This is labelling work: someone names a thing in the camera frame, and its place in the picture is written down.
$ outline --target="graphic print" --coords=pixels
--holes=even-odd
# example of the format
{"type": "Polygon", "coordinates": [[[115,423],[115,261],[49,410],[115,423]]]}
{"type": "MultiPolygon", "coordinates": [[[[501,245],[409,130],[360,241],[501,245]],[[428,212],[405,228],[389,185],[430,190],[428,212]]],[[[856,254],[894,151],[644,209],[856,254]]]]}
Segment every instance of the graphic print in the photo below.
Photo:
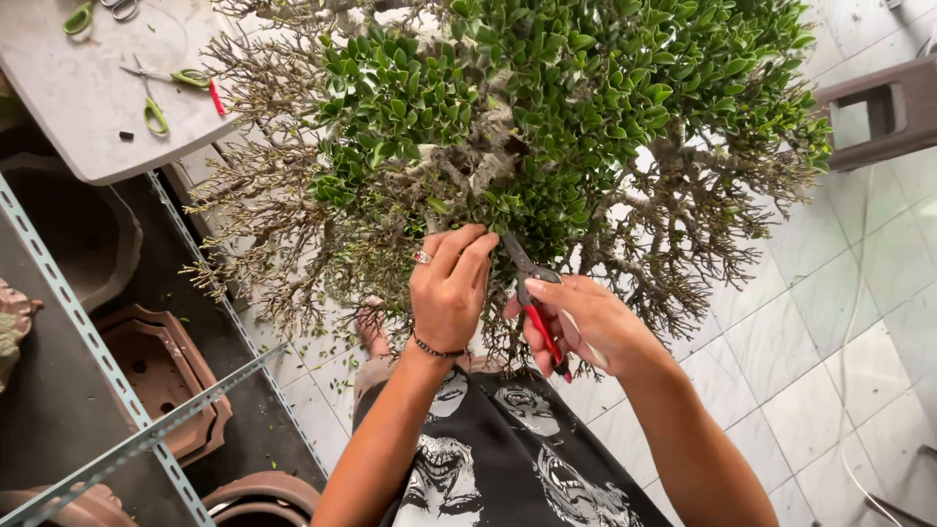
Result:
{"type": "Polygon", "coordinates": [[[421,435],[394,525],[471,527],[481,512],[471,447],[451,437],[421,435]]]}
{"type": "Polygon", "coordinates": [[[465,375],[454,369],[446,373],[446,376],[442,378],[442,384],[436,390],[433,404],[429,407],[426,422],[432,423],[437,419],[452,415],[462,404],[462,399],[468,391],[469,380],[465,375]]]}
{"type": "Polygon", "coordinates": [[[557,516],[572,525],[588,527],[643,527],[637,514],[628,509],[628,495],[611,483],[596,487],[565,461],[543,446],[534,474],[557,516]]]}
{"type": "Polygon", "coordinates": [[[530,431],[549,437],[559,432],[559,423],[553,417],[550,403],[523,386],[503,386],[495,394],[509,413],[524,423],[530,431]]]}

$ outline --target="ring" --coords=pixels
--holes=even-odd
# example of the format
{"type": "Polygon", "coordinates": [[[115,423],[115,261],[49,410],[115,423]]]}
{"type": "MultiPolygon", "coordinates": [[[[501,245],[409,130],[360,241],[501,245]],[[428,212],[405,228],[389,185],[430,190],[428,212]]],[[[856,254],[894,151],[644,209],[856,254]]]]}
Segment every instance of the ring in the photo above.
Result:
{"type": "Polygon", "coordinates": [[[433,261],[433,257],[430,256],[428,252],[420,249],[413,253],[413,260],[415,260],[417,264],[429,264],[433,261]]]}

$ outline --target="bracelet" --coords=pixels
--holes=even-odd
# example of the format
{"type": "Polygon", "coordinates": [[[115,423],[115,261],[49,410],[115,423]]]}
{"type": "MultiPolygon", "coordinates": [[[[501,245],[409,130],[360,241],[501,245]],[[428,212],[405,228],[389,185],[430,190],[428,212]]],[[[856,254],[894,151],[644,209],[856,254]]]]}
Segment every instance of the bracelet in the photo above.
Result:
{"type": "Polygon", "coordinates": [[[437,351],[434,350],[433,348],[430,348],[429,346],[427,346],[425,342],[423,342],[422,340],[420,340],[420,339],[416,336],[416,333],[413,333],[413,340],[416,341],[416,345],[417,345],[417,346],[420,346],[420,348],[421,348],[423,351],[425,351],[425,352],[427,352],[428,354],[431,354],[431,355],[433,355],[433,356],[442,357],[442,358],[457,358],[457,357],[460,357],[460,356],[466,354],[466,352],[469,350],[469,348],[463,348],[463,349],[461,349],[461,350],[459,350],[459,351],[457,351],[457,352],[448,352],[448,353],[437,352],[437,351]]]}

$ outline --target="person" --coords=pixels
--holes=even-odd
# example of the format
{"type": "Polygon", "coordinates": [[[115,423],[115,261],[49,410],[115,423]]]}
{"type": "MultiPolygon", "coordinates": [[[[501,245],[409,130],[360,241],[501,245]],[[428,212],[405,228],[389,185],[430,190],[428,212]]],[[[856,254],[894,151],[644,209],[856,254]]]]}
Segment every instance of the person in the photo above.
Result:
{"type": "MultiPolygon", "coordinates": [[[[356,379],[356,430],[312,525],[670,525],[545,380],[550,355],[529,321],[524,336],[543,375],[524,369],[507,378],[485,361],[439,356],[465,349],[475,334],[498,244],[485,231],[466,225],[426,237],[432,259],[410,278],[415,322],[398,360],[380,331],[366,336],[374,356],[356,379]]],[[[561,349],[592,364],[586,342],[605,355],[604,372],[631,402],[683,523],[776,526],[748,463],[658,339],[603,286],[563,282],[525,283],[561,349]]],[[[513,298],[504,314],[521,311],[513,298]]]]}

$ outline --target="green-handled scissors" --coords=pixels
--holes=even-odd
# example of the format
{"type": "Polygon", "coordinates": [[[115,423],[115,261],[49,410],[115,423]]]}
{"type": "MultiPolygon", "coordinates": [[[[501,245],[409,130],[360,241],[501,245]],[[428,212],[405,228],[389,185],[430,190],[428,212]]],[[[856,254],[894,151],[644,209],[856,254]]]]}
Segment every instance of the green-handled scissors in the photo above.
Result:
{"type": "Polygon", "coordinates": [[[159,105],[153,100],[153,94],[150,93],[150,84],[146,81],[146,72],[143,71],[143,65],[140,64],[140,59],[137,58],[136,53],[133,53],[133,60],[137,62],[138,69],[124,68],[123,66],[121,66],[121,68],[128,73],[133,73],[140,77],[143,81],[143,89],[146,90],[146,106],[143,108],[143,122],[146,123],[146,127],[153,133],[164,134],[170,131],[170,127],[166,124],[163,111],[159,109],[159,105]],[[159,125],[159,128],[154,128],[154,121],[159,125]]]}
{"type": "Polygon", "coordinates": [[[150,76],[157,77],[159,79],[165,79],[167,81],[176,81],[178,83],[188,84],[190,86],[195,86],[197,88],[207,88],[208,87],[208,75],[205,75],[203,72],[193,69],[193,68],[184,68],[179,71],[171,71],[169,75],[164,75],[162,73],[156,73],[154,71],[142,71],[136,70],[134,68],[127,68],[121,66],[124,70],[133,73],[134,75],[150,76]]]}

